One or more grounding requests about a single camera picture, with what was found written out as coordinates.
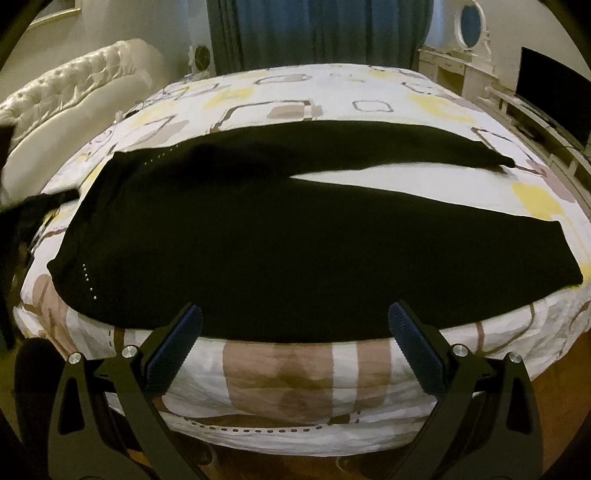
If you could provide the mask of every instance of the white bedspread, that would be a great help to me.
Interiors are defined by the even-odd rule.
[[[522,169],[396,164],[299,176],[393,190],[561,223],[584,283],[514,312],[447,329],[450,343],[481,355],[521,354],[531,378],[589,329],[591,225],[535,154],[478,107],[409,70],[321,64],[190,79],[152,95],[135,115],[83,147],[45,192],[88,190],[117,150],[172,146],[217,130],[309,119],[430,125],[483,141]],[[146,330],[122,330],[68,308],[47,270],[78,203],[42,232],[15,316],[27,336],[46,336],[66,357],[115,355]],[[119,408],[110,395],[113,408]],[[168,425],[207,442],[264,453],[351,455],[410,442],[434,406],[391,340],[270,345],[200,338],[158,401]]]

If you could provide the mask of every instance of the television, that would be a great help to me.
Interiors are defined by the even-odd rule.
[[[523,47],[515,96],[584,150],[591,135],[589,80],[559,61]]]

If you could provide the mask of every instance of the headboard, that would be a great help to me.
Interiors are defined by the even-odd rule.
[[[0,206],[38,194],[117,111],[169,82],[160,52],[136,38],[76,58],[13,93],[0,103],[0,123],[15,124]]]

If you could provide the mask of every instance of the metal bolt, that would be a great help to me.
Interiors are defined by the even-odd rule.
[[[82,354],[75,352],[68,357],[68,362],[72,365],[76,365],[80,360],[82,360]]]
[[[515,352],[509,352],[509,360],[511,360],[514,364],[519,364],[523,360],[521,355]]]
[[[124,346],[123,350],[121,350],[121,355],[123,355],[124,358],[131,358],[135,356],[136,353],[138,353],[138,348],[135,345]]]
[[[458,343],[457,345],[453,346],[452,351],[457,356],[467,356],[468,352],[470,350],[468,350],[468,347],[466,345],[462,345],[461,343]]]

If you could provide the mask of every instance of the blue curtain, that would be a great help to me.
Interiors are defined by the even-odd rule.
[[[412,68],[433,0],[207,0],[218,74],[308,63]]]

